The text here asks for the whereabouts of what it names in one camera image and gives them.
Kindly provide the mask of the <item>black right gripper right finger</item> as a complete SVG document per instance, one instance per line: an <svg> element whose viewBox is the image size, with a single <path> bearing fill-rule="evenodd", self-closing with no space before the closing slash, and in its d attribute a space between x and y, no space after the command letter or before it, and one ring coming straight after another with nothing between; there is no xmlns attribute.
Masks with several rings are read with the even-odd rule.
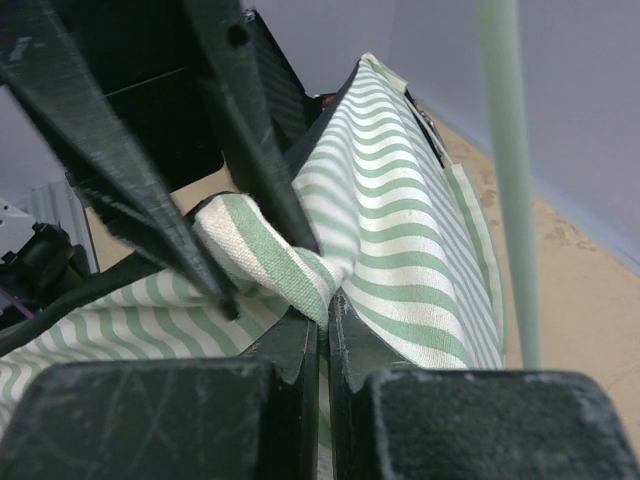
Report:
<svg viewBox="0 0 640 480"><path fill-rule="evenodd" d="M424 370L343 292L329 307L338 479L635 479L609 397L577 372Z"/></svg>

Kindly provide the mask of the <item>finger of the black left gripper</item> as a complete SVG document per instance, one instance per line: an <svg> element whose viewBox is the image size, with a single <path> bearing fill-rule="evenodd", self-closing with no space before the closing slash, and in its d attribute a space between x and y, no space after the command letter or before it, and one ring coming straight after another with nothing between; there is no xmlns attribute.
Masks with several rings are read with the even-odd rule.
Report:
<svg viewBox="0 0 640 480"><path fill-rule="evenodd" d="M49 2L2 2L1 78L109 233L186 277L225 319L235 319L229 278L109 105Z"/></svg>
<svg viewBox="0 0 640 480"><path fill-rule="evenodd" d="M279 149L251 34L237 1L184 1L197 80L235 185L290 244L319 247Z"/></svg>

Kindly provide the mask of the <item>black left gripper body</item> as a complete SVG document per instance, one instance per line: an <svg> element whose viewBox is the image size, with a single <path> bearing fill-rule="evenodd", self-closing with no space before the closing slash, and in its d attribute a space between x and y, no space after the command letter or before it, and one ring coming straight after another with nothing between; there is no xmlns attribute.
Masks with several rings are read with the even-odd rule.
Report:
<svg viewBox="0 0 640 480"><path fill-rule="evenodd" d="M177 1L51 1L106 100L155 161L169 191L223 166L189 66ZM265 21L245 10L262 88L289 182L287 152L308 130L308 95Z"/></svg>

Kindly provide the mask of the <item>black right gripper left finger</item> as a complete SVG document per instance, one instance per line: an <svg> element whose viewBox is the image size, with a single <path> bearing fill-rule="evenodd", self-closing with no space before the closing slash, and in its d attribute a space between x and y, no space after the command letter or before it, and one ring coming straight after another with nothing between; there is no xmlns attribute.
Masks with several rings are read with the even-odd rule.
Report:
<svg viewBox="0 0 640 480"><path fill-rule="evenodd" d="M5 479L312 479L318 331L278 321L227 359L62 364L1 441Z"/></svg>

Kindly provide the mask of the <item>green striped pet tent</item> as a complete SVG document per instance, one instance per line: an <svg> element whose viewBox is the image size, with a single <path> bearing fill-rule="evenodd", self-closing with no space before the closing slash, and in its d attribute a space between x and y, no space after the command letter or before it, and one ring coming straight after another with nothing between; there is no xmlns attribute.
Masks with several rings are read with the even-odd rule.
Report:
<svg viewBox="0 0 640 480"><path fill-rule="evenodd" d="M333 477L329 307L343 292L411 365L497 370L505 357L500 270L463 166L442 151L406 82L363 56L289 151L293 189L319 251L287 242L256 201L217 193L190 215L236 290L226 321L184 276L130 254L38 314L1 358L1 441L19 402L62 364L227 359L278 321L318 331L317 464Z"/></svg>

